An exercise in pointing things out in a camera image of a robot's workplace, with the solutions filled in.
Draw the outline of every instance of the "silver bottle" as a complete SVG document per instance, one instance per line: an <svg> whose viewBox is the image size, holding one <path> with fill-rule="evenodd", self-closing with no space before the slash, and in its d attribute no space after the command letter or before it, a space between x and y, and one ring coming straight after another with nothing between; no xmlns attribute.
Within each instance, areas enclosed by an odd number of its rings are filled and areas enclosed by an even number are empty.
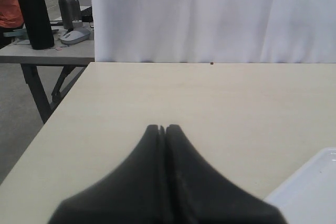
<svg viewBox="0 0 336 224"><path fill-rule="evenodd" d="M80 6L78 0L58 0L61 11L63 26L65 29L73 28L73 20L81 20Z"/></svg>

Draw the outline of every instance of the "white plastic tray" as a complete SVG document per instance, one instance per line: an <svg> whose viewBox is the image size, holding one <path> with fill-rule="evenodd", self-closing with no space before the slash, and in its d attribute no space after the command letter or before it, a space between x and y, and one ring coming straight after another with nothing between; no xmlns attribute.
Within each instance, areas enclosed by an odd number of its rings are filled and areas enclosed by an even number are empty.
<svg viewBox="0 0 336 224"><path fill-rule="evenodd" d="M265 201L289 224L336 224L336 147L321 150Z"/></svg>

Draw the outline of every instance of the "orange cloth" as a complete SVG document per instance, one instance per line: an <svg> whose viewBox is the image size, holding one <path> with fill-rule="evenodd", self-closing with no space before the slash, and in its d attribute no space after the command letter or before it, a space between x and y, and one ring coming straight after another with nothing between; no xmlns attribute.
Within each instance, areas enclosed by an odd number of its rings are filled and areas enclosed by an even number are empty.
<svg viewBox="0 0 336 224"><path fill-rule="evenodd" d="M0 27L16 28L23 24L17 0L0 0Z"/></svg>

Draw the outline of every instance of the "white curtain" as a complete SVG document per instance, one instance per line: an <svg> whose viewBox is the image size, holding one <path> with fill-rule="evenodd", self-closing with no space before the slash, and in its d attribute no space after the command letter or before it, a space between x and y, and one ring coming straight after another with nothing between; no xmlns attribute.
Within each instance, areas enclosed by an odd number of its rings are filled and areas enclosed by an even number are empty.
<svg viewBox="0 0 336 224"><path fill-rule="evenodd" d="M336 0L92 0L96 61L336 62Z"/></svg>

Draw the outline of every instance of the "desk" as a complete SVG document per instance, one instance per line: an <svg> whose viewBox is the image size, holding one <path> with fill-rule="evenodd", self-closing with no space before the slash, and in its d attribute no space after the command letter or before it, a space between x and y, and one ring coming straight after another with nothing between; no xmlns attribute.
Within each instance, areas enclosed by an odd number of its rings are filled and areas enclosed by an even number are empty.
<svg viewBox="0 0 336 224"><path fill-rule="evenodd" d="M336 65L91 63L0 186L0 223L45 224L111 172L149 124L264 198L335 145Z"/></svg>
<svg viewBox="0 0 336 224"><path fill-rule="evenodd" d="M55 47L62 45L58 39L59 34L60 33L55 34ZM69 75L75 67L86 67L90 62L95 60L94 43L94 34L92 32L89 40L62 48L61 50L56 50L55 48L34 50L31 48L31 45L10 44L0 49L0 63L21 64L26 83L29 85L42 121L45 123L74 82L76 82L81 72L61 92L61 85L67 75ZM42 86L37 66L63 67L63 71L52 93L51 104L49 104Z"/></svg>

